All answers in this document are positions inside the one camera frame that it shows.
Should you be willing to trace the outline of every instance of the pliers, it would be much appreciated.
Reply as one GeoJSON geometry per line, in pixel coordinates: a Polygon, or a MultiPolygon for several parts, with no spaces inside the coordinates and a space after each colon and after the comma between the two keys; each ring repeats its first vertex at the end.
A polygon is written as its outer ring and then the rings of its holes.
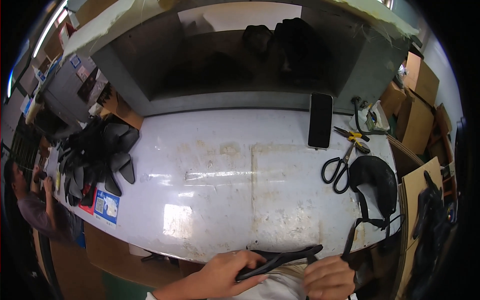
{"type": "Polygon", "coordinates": [[[357,139],[360,139],[362,137],[361,133],[352,132],[352,131],[348,132],[336,126],[334,126],[334,131],[346,137],[349,141],[353,142],[355,144],[355,148],[359,149],[363,153],[366,153],[366,154],[370,153],[370,149],[365,148],[364,146],[362,146],[362,144],[359,143],[359,141],[357,141],[357,139]]]}

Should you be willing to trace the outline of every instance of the blue sticker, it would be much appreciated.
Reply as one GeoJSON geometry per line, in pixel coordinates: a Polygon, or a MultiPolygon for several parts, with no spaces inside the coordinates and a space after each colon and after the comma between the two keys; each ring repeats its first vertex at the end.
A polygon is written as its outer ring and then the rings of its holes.
{"type": "Polygon", "coordinates": [[[70,57],[70,63],[72,64],[73,68],[76,69],[80,65],[81,61],[80,58],[74,54],[72,57],[70,57]]]}
{"type": "Polygon", "coordinates": [[[112,228],[116,228],[119,204],[120,197],[97,189],[94,209],[95,218],[112,228]]]}

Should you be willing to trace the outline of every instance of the gray shirt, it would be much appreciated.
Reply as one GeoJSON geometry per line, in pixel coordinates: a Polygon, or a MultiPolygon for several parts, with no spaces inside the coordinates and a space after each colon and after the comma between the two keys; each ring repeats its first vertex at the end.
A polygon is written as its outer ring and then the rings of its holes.
{"type": "Polygon", "coordinates": [[[69,242],[73,240],[68,221],[69,212],[60,203],[55,201],[54,204],[56,230],[52,228],[50,218],[47,215],[47,204],[42,202],[34,192],[29,192],[26,197],[19,199],[17,205],[24,219],[41,234],[57,241],[69,242]]]}

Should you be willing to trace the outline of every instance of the black scissors handle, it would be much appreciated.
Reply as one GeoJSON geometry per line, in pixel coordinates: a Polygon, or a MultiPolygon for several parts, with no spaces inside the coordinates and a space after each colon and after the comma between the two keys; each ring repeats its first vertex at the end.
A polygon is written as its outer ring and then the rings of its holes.
{"type": "Polygon", "coordinates": [[[335,158],[327,160],[327,162],[325,162],[324,166],[322,167],[322,172],[320,173],[320,175],[322,176],[322,180],[325,183],[332,183],[333,182],[333,190],[337,194],[343,194],[348,190],[348,183],[349,183],[349,180],[350,180],[349,174],[348,174],[348,164],[345,163],[343,161],[343,159],[341,159],[339,157],[335,157],[335,158]],[[326,170],[326,168],[329,164],[331,164],[333,162],[336,162],[336,161],[338,161],[336,169],[335,169],[335,171],[332,175],[332,178],[328,180],[325,177],[325,170],[326,170]],[[344,167],[340,172],[338,172],[340,170],[340,167],[342,166],[342,164],[344,164],[344,167]],[[345,187],[343,189],[339,190],[336,186],[337,186],[338,182],[340,181],[340,178],[343,176],[343,173],[345,173],[345,171],[347,172],[347,183],[345,184],[345,187]]]}

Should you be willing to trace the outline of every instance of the workbench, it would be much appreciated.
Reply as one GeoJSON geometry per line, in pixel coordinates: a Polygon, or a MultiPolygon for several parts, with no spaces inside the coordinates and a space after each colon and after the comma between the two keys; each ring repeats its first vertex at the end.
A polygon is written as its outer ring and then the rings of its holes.
{"type": "MultiPolygon", "coordinates": [[[[64,176],[55,196],[106,233],[179,259],[207,262],[219,252],[296,251],[315,244],[324,246],[318,258],[341,254],[352,224],[361,216],[359,202],[350,188],[334,193],[332,184],[323,183],[320,170],[327,160],[343,157],[350,142],[332,132],[329,149],[308,148],[309,118],[308,112],[272,109],[149,117],[130,151],[136,182],[130,185],[114,175],[123,193],[114,226],[71,207],[64,197],[64,176]]],[[[349,119],[334,114],[333,126],[348,130],[349,119]]],[[[385,135],[370,136],[367,145],[396,173],[385,135]]],[[[53,149],[47,167],[53,178],[57,157],[53,149]]],[[[353,151],[349,164],[356,157],[353,151]]],[[[327,177],[335,167],[329,166],[327,177]]],[[[103,183],[97,188],[105,191],[103,183]]],[[[370,218],[382,218],[374,190],[360,189],[370,218]]],[[[391,219],[399,213],[397,202],[391,219]]],[[[391,224],[390,234],[397,231],[400,219],[391,224]]],[[[383,239],[385,230],[362,223],[352,250],[383,239]]]]}

